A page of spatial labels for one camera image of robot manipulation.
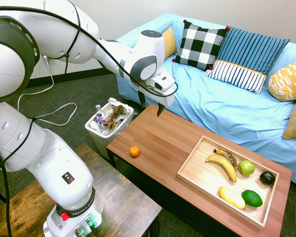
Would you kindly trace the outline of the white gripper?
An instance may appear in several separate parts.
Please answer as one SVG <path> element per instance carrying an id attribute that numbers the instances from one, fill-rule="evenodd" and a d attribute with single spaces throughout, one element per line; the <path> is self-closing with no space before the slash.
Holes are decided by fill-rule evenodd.
<path id="1" fill-rule="evenodd" d="M 161 91 L 152 86 L 138 86 L 138 97 L 143 108 L 146 107 L 146 98 L 148 96 L 158 102 L 157 116 L 160 116 L 165 109 L 165 106 L 171 106 L 175 99 L 176 89 L 171 86 L 166 91 Z"/>

